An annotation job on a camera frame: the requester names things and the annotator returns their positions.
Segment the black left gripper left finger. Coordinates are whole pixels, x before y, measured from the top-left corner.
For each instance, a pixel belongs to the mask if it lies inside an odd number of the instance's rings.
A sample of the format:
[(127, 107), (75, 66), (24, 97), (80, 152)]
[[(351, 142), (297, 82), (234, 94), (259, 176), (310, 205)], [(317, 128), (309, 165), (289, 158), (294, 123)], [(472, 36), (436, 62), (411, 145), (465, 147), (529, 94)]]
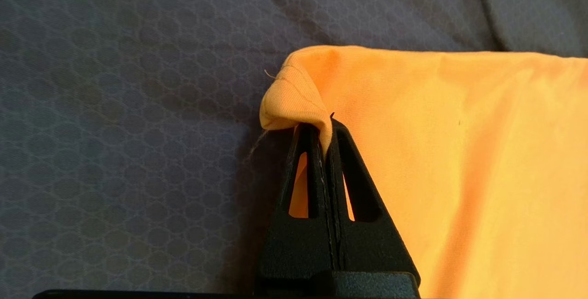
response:
[[(289, 213), (300, 156), (306, 154), (307, 218)], [(315, 274), (334, 269), (332, 209), (319, 133), (310, 124), (294, 131), (285, 177), (255, 273), (256, 290), (306, 290)]]

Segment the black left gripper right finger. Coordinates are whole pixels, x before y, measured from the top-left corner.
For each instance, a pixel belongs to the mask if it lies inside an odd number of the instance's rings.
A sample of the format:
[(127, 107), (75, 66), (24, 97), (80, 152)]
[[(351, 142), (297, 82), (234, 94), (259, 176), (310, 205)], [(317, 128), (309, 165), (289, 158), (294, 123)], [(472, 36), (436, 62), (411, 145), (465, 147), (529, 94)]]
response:
[(326, 182), (334, 231), (334, 268), (408, 278), (417, 290), (420, 274), (380, 196), (350, 131), (331, 119)]

